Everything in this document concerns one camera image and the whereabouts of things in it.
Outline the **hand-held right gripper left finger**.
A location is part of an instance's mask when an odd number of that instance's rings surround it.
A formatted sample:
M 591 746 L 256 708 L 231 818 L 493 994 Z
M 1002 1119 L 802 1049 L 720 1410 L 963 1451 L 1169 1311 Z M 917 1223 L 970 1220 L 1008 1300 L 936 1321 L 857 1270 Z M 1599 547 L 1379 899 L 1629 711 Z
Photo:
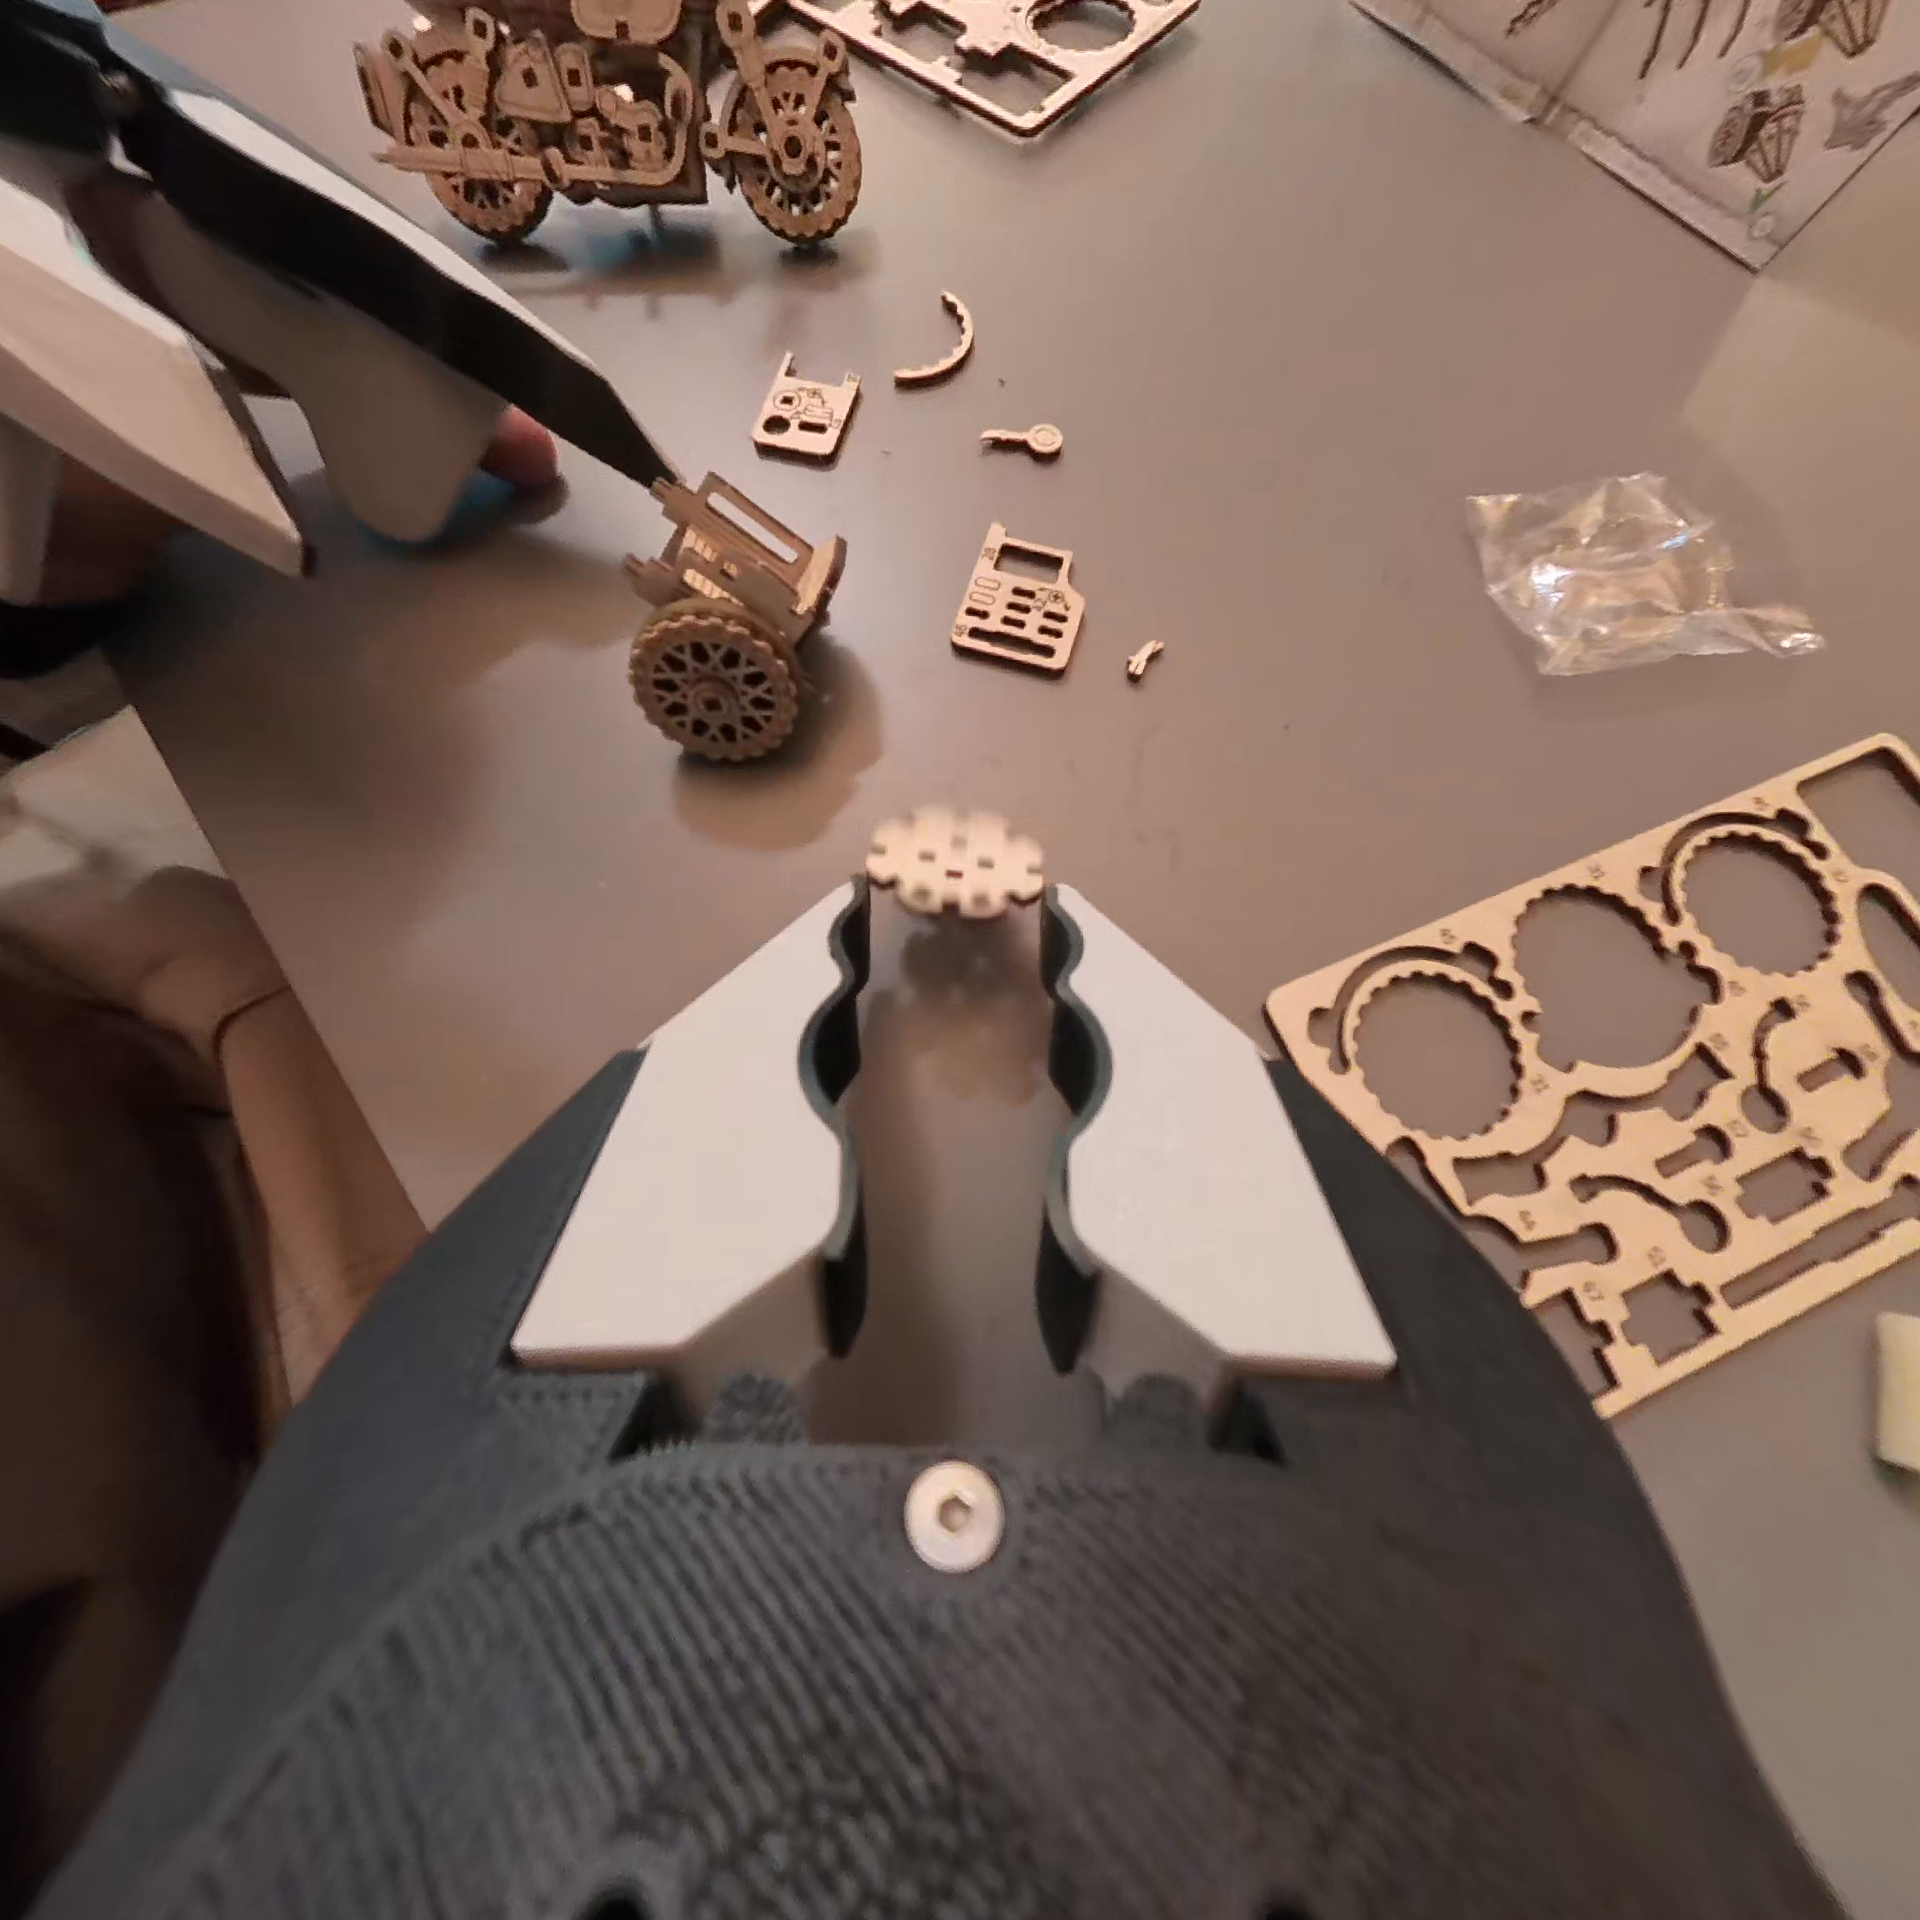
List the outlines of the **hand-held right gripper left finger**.
M 871 884 L 844 879 L 641 1045 L 512 1333 L 522 1367 L 651 1371 L 714 1403 L 850 1353 L 868 1249 L 844 1099 L 871 942 Z

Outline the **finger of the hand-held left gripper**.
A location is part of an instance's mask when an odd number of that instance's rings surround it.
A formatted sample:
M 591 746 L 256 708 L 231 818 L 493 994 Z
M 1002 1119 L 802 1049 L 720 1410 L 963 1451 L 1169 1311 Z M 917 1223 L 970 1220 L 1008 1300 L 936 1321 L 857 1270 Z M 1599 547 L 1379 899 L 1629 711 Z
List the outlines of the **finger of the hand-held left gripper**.
M 300 575 L 308 549 L 248 404 L 89 251 L 49 157 L 2 172 L 2 591 L 117 597 L 193 531 Z
M 680 469 L 609 374 L 457 250 L 224 95 L 117 76 L 117 134 L 168 207 L 344 301 L 641 487 Z

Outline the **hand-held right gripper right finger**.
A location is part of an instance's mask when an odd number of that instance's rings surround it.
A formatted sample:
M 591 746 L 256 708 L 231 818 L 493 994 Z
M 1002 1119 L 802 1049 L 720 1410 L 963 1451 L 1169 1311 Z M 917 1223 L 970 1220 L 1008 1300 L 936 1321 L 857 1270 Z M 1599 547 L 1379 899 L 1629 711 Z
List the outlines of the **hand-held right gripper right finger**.
M 1263 1049 L 1067 883 L 1040 900 L 1047 1071 L 1042 1348 L 1108 1402 L 1169 1379 L 1376 1380 L 1396 1348 Z

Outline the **wooden sidecar model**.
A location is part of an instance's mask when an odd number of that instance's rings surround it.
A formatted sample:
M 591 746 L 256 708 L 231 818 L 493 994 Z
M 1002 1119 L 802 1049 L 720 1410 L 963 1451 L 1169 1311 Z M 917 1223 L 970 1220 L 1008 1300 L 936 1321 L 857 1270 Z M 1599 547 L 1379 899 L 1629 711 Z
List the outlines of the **wooden sidecar model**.
M 794 733 L 807 676 L 801 647 L 828 618 L 848 542 L 812 543 L 719 474 L 651 497 L 669 524 L 653 559 L 621 567 L 649 606 L 628 686 L 649 724 L 701 762 L 756 762 Z

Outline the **round wooden gear disc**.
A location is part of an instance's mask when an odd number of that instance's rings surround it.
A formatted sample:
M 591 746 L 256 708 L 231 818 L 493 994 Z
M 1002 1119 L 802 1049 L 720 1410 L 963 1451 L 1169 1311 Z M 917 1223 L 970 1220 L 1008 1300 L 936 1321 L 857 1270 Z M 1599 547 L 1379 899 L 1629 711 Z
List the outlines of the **round wooden gear disc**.
M 1000 814 L 921 805 L 871 833 L 865 873 L 909 913 L 994 922 L 1040 900 L 1044 853 Z

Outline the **person's left hand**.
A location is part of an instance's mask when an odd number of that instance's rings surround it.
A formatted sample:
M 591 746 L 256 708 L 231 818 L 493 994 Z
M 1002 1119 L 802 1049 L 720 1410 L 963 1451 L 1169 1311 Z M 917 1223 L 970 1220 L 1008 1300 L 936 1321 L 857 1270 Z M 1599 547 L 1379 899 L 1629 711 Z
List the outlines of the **person's left hand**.
M 561 447 L 536 418 L 509 404 L 493 421 L 476 469 L 517 497 L 538 497 L 561 482 Z

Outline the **wooden motorcycle model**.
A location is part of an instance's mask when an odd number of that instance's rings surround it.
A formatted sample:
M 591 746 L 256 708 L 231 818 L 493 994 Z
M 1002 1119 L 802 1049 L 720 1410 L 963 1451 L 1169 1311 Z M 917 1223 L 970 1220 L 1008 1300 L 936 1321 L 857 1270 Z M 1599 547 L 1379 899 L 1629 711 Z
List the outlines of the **wooden motorcycle model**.
M 352 58 L 377 157 L 504 250 L 553 202 L 701 206 L 711 181 L 795 250 L 857 207 L 844 39 L 765 39 L 746 3 L 418 5 Z

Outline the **laser-cut wooden puzzle sheet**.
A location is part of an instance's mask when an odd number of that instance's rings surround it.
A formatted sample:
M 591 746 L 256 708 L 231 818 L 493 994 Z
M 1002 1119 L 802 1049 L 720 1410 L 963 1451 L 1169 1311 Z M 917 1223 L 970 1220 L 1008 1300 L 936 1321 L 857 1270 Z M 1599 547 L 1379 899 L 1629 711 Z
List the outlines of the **laser-cut wooden puzzle sheet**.
M 1195 3 L 786 3 L 760 18 L 848 49 L 1010 138 L 1039 138 L 1176 34 Z
M 1916 889 L 1844 849 L 1819 787 L 1916 750 L 1868 737 L 1279 985 L 1285 1053 L 1383 1154 L 1408 1150 L 1460 1225 L 1520 1259 L 1520 1303 L 1592 1338 L 1611 1420 L 1916 1258 L 1916 999 L 1865 909 L 1916 935 Z M 1555 1062 L 1520 935 L 1587 906 L 1703 1001 L 1649 1062 Z M 1394 1113 L 1360 1062 L 1388 994 L 1439 990 L 1492 1026 L 1488 1122 Z

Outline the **small notched wooden panel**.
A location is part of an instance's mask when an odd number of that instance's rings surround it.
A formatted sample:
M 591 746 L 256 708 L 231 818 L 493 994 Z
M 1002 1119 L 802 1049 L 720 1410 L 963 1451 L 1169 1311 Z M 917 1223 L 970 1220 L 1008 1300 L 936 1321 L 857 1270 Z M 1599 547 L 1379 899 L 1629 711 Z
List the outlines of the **small notched wooden panel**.
M 795 355 L 785 353 L 753 426 L 756 452 L 799 465 L 834 465 L 860 390 L 860 374 L 847 372 L 839 380 L 802 374 Z

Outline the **curved wooden arc piece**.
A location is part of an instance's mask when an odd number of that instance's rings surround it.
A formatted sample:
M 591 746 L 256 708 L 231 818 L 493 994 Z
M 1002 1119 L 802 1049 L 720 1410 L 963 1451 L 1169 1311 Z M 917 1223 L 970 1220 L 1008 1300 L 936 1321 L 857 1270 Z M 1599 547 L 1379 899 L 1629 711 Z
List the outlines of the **curved wooden arc piece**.
M 952 347 L 923 365 L 896 369 L 892 380 L 900 390 L 923 390 L 952 380 L 971 357 L 977 343 L 977 325 L 970 303 L 954 291 L 939 292 L 943 309 L 956 326 Z

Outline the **person's brown shirt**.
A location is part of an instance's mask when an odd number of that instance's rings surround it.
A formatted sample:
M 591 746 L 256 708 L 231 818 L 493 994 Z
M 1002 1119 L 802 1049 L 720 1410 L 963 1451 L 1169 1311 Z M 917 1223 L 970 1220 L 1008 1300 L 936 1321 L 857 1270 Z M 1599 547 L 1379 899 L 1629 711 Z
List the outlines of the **person's brown shirt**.
M 4 762 L 2 1902 L 123 1766 L 258 1461 L 425 1225 L 133 711 Z

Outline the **slotted wooden panel piece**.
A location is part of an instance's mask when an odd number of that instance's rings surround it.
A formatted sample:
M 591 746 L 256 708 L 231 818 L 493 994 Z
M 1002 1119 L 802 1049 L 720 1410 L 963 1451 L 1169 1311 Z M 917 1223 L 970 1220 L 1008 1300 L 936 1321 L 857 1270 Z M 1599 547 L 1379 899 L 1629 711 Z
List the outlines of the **slotted wooden panel piece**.
M 1087 623 L 1073 551 L 993 521 L 952 623 L 956 653 L 1059 676 Z

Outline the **white paper scrap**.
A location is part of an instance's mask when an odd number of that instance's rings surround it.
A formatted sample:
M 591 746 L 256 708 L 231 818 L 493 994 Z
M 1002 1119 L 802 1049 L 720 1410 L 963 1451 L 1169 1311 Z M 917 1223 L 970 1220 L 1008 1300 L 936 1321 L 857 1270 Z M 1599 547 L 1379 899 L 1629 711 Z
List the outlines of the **white paper scrap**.
M 1917 1338 L 1917 1315 L 1876 1316 L 1874 1453 L 1881 1466 L 1909 1476 L 1920 1475 Z

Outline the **clear plastic bag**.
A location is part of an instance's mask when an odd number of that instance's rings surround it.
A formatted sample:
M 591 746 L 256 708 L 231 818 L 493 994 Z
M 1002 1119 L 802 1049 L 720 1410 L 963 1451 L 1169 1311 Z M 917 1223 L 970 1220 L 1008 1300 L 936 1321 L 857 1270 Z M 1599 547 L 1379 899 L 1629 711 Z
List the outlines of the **clear plastic bag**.
M 1475 494 L 1464 517 L 1488 599 L 1548 681 L 1829 647 L 1807 611 L 1741 599 L 1729 535 L 1660 474 Z

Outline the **printed instruction booklet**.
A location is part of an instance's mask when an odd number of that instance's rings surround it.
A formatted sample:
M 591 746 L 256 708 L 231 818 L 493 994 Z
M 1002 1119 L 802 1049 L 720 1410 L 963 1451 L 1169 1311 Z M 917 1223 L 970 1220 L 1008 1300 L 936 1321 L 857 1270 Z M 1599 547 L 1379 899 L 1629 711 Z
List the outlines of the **printed instruction booklet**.
M 1762 269 L 1917 107 L 1916 3 L 1357 3 Z

